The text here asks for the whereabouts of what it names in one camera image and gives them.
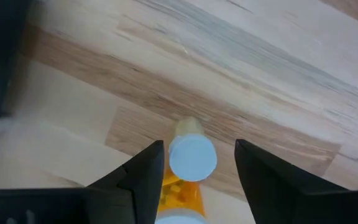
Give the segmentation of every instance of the white bottle cap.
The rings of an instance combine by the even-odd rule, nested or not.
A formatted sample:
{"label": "white bottle cap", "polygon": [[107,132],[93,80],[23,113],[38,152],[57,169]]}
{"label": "white bottle cap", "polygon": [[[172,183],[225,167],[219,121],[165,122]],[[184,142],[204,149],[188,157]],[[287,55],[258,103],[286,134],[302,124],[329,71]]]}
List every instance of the white bottle cap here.
{"label": "white bottle cap", "polygon": [[174,208],[158,213],[155,224],[207,224],[199,213],[186,209]]}
{"label": "white bottle cap", "polygon": [[169,148],[171,170],[182,180],[203,180],[212,174],[218,163],[214,145],[202,134],[176,136]]}

